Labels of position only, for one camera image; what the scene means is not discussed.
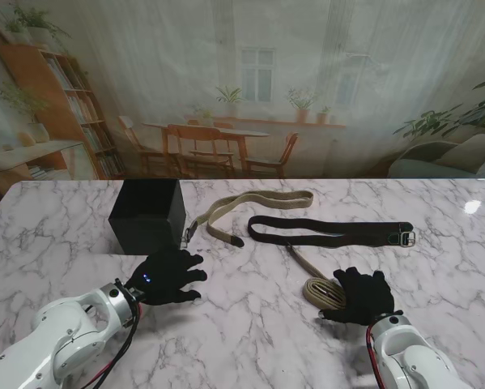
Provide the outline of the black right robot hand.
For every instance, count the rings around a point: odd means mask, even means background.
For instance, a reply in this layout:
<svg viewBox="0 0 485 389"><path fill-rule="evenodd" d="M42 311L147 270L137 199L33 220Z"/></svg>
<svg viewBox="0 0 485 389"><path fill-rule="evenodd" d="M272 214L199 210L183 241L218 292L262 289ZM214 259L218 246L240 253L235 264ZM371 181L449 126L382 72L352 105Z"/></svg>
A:
<svg viewBox="0 0 485 389"><path fill-rule="evenodd" d="M347 302L341 310L320 310L319 316L336 323L370 325L382 314L394 312L394 297L382 271L361 274L355 267L334 271Z"/></svg>

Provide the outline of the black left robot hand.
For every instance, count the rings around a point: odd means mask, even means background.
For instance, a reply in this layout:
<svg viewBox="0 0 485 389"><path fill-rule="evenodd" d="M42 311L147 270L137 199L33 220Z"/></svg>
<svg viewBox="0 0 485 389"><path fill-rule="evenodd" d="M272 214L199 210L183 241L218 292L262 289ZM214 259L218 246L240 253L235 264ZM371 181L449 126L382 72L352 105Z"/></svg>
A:
<svg viewBox="0 0 485 389"><path fill-rule="evenodd" d="M148 306L195 301L200 292L184 287L207 280L207 274L195 266L203 262L199 254L191 254L175 246L164 247L140 263L125 283L125 288L138 293L137 300Z"/></svg>

